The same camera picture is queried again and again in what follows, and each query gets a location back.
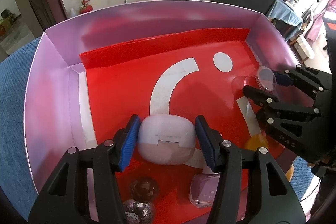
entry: white curved stripe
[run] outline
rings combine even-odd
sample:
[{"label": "white curved stripe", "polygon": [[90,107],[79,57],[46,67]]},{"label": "white curved stripe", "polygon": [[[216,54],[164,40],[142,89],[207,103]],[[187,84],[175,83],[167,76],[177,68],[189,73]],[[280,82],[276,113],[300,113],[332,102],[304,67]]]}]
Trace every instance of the white curved stripe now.
[{"label": "white curved stripe", "polygon": [[191,157],[191,159],[185,162],[184,164],[194,168],[203,169],[206,163],[202,150],[195,148],[195,152]]},{"label": "white curved stripe", "polygon": [[149,105],[149,114],[169,114],[170,97],[177,83],[195,71],[199,71],[199,68],[193,57],[179,61],[167,69],[155,84]]},{"label": "white curved stripe", "polygon": [[236,100],[239,106],[239,109],[245,119],[247,128],[249,130],[250,136],[254,136],[261,133],[257,118],[254,114],[254,111],[251,107],[250,102],[244,96]]}]

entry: yellow object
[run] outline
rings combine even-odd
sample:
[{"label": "yellow object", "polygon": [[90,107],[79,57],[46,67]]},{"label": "yellow object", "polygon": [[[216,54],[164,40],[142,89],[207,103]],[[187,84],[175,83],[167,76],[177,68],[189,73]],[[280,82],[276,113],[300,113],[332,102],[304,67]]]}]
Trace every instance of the yellow object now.
[{"label": "yellow object", "polygon": [[268,148],[268,141],[263,135],[257,134],[248,139],[248,141],[244,145],[244,148],[257,151],[257,149],[261,146]]},{"label": "yellow object", "polygon": [[288,181],[292,180],[293,175],[294,175],[294,165],[292,165],[286,173],[286,178],[288,179]]}]

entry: pink curtain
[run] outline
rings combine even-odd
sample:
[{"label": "pink curtain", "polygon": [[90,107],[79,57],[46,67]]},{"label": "pink curtain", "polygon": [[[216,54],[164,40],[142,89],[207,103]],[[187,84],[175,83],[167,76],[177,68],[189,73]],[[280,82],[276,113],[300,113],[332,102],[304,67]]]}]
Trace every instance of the pink curtain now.
[{"label": "pink curtain", "polygon": [[327,6],[322,10],[322,12],[314,16],[314,24],[309,30],[308,34],[306,35],[306,38],[314,42],[317,40],[322,24],[323,24],[322,18],[324,14],[326,13],[326,11],[336,13],[336,0],[329,0]]}]

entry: purple glittery object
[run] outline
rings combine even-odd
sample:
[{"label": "purple glittery object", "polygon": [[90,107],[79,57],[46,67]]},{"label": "purple glittery object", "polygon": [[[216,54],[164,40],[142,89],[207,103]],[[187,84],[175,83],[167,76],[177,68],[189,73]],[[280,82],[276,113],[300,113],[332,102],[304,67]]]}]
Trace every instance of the purple glittery object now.
[{"label": "purple glittery object", "polygon": [[190,186],[189,200],[198,208],[210,207],[215,199],[218,175],[198,174],[193,177]]},{"label": "purple glittery object", "polygon": [[123,205],[128,223],[150,224],[153,222],[155,208],[151,202],[129,199]]}]

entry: blue carpet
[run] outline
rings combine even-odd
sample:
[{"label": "blue carpet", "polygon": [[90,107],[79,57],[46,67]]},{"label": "blue carpet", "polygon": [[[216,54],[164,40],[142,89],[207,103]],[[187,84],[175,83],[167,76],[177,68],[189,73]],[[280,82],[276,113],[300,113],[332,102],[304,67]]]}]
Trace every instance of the blue carpet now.
[{"label": "blue carpet", "polygon": [[33,40],[0,63],[0,186],[26,220],[37,193],[26,158],[23,111],[28,74],[39,41]]},{"label": "blue carpet", "polygon": [[307,191],[314,175],[312,174],[310,167],[308,167],[307,162],[297,157],[293,163],[294,165],[294,175],[291,180],[291,185],[299,200],[302,200],[303,195]]}]

